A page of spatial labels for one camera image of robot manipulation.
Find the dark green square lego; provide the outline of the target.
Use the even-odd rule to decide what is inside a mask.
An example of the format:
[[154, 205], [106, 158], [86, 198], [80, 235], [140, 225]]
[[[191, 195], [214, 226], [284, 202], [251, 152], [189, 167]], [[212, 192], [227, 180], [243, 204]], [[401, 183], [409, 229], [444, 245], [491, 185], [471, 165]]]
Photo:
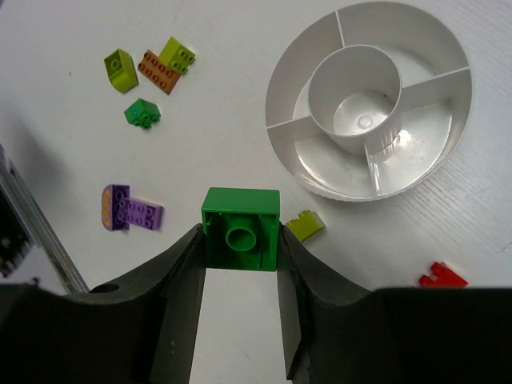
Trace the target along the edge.
[[276, 270], [280, 228], [277, 190], [211, 187], [201, 212], [209, 268]]

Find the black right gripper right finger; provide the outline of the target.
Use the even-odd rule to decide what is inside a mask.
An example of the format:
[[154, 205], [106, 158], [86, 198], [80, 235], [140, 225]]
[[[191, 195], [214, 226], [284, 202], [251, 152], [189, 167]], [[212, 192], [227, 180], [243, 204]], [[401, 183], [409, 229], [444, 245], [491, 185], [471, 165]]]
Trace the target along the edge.
[[508, 383], [508, 289], [370, 291], [278, 236], [286, 376], [294, 383]]

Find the dark green sloped lego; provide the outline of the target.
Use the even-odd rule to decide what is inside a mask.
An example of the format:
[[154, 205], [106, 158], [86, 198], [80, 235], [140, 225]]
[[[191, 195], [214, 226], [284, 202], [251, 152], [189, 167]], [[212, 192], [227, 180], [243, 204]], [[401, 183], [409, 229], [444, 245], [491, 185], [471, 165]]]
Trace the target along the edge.
[[124, 116], [129, 124], [148, 130], [160, 121], [161, 113], [156, 104], [139, 98], [124, 111]]

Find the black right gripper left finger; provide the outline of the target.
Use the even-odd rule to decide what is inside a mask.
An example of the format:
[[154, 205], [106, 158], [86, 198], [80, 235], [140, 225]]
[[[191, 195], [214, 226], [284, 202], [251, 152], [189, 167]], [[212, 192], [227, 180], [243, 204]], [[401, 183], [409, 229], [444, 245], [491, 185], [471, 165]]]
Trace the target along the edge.
[[206, 237], [194, 226], [87, 293], [2, 285], [2, 382], [188, 382], [205, 276]]

